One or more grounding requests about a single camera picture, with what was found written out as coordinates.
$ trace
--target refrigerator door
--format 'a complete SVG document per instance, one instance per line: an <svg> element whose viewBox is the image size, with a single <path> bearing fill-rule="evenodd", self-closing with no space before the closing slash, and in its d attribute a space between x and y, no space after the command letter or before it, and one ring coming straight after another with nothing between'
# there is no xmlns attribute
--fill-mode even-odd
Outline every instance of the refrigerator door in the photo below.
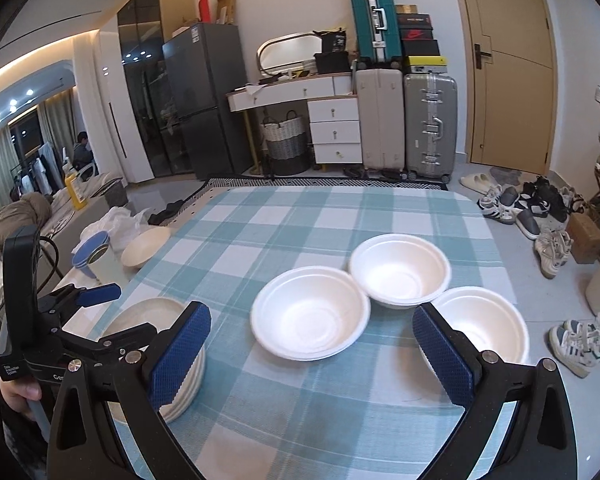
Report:
<svg viewBox="0 0 600 480"><path fill-rule="evenodd" d="M234 172L216 110L183 118L180 127L198 180L206 180L213 173Z"/></svg>
<svg viewBox="0 0 600 480"><path fill-rule="evenodd" d="M218 103L199 27L181 32L165 43L162 51L178 115L184 118L214 108Z"/></svg>

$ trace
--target table leg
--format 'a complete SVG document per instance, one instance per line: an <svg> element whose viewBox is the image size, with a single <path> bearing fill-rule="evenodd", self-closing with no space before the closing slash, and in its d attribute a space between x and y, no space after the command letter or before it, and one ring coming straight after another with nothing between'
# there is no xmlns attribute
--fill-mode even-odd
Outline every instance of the table leg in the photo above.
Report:
<svg viewBox="0 0 600 480"><path fill-rule="evenodd" d="M251 158L253 159L253 169L251 174L262 174L260 169L260 163L258 162L258 154L256 152L256 145L253 142L253 132L251 131L251 122L249 121L249 112L247 110L242 111L242 117L244 118L244 127L247 129L247 139L249 139L249 149L251 150Z"/></svg>

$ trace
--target gray suitcase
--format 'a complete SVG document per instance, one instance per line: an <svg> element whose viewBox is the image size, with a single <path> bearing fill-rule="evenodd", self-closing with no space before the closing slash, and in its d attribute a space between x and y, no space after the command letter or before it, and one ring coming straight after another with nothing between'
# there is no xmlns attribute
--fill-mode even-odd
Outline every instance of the gray suitcase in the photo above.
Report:
<svg viewBox="0 0 600 480"><path fill-rule="evenodd" d="M458 86L440 74L404 77L408 179L450 181L456 160Z"/></svg>
<svg viewBox="0 0 600 480"><path fill-rule="evenodd" d="M362 163L375 170L404 169L402 73L382 68L356 72Z"/></svg>

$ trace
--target door frame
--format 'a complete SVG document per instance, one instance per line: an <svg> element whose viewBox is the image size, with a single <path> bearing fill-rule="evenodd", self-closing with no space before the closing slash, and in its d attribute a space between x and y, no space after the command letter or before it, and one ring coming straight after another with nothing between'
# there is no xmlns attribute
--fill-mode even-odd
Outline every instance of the door frame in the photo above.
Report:
<svg viewBox="0 0 600 480"><path fill-rule="evenodd" d="M552 106L551 131L549 132L549 142L547 145L547 157L544 164L544 174L549 171L551 165L551 156L554 148L555 127L557 122L558 110L558 59L555 48L555 33L554 24L552 22L551 12L547 0L542 0L544 12L549 23L549 39L551 42L551 54L554 71L554 102ZM462 23L462 35L464 38L464 56L466 60L466 90L467 90L467 107L466 107L466 139L464 141L464 150L466 152L467 162L474 162L474 146L476 152L480 149L475 142L475 56L474 42L471 37L471 28L469 26L469 10L467 0L458 0L460 7L460 19Z"/></svg>

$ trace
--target gray curtain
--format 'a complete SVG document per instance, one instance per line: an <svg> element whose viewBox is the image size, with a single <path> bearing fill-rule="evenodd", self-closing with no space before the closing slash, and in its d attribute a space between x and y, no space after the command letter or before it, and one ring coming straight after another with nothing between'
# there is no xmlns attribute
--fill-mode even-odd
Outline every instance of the gray curtain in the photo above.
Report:
<svg viewBox="0 0 600 480"><path fill-rule="evenodd" d="M51 142L62 155L66 148L69 158L74 155L75 131L72 90L65 90L38 104L40 129L45 142Z"/></svg>
<svg viewBox="0 0 600 480"><path fill-rule="evenodd" d="M18 155L11 142L9 127L0 130L0 206L11 203L9 193L13 187L11 168L18 165Z"/></svg>

